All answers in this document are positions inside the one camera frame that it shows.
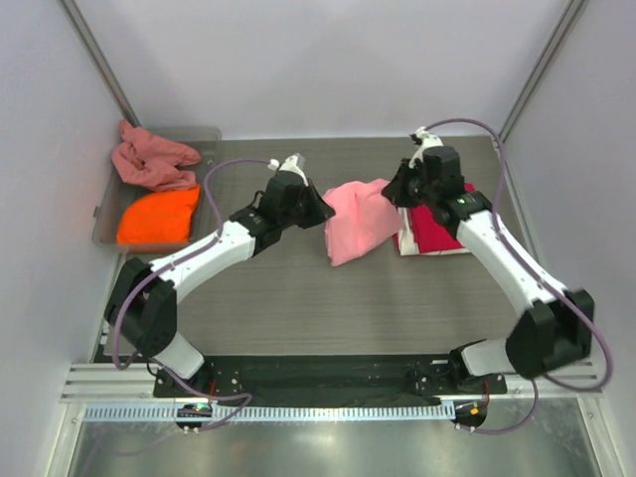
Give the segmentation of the light pink t shirt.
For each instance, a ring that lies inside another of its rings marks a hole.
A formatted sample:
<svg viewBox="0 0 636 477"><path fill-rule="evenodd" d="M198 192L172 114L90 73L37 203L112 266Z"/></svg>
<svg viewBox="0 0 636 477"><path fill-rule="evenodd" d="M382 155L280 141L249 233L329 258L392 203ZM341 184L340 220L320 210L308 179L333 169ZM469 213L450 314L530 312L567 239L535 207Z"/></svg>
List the light pink t shirt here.
<svg viewBox="0 0 636 477"><path fill-rule="evenodd" d="M389 183L376 179L353 181L323 196L335 211L325 227L325 243L332 266L340 266L373 250L403 226L396 207L382 195Z"/></svg>

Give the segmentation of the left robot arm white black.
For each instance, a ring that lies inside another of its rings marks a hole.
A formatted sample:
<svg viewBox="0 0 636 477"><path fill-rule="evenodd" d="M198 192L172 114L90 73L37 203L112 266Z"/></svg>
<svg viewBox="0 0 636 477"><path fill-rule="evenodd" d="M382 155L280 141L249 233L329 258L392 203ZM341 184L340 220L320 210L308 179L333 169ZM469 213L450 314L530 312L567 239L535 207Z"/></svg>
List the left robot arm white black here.
<svg viewBox="0 0 636 477"><path fill-rule="evenodd" d="M201 396L210 388L212 373L203 354L178 331L178 304L218 273L279 242L287 229L311 229L334 216L309 179L277 172L249 205L209 236L154 262L127 260L104 318L138 354L177 376L186 394Z"/></svg>

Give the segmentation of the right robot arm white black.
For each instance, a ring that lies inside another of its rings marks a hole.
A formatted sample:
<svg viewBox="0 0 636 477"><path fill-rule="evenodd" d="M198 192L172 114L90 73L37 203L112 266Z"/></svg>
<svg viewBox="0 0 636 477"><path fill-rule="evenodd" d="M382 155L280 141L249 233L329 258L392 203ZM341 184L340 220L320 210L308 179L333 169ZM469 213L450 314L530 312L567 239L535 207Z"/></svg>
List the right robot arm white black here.
<svg viewBox="0 0 636 477"><path fill-rule="evenodd" d="M491 202L470 191L460 156L451 146L424 149L400 161L382 190L402 209L428 208L433 220L472 253L502 288L518 315L507 337L469 343L452 350L447 377L460 393L480 386L484 376L515 373L542 377L587 358L594 313L591 295L570 291L551 277L504 228L495 227Z"/></svg>

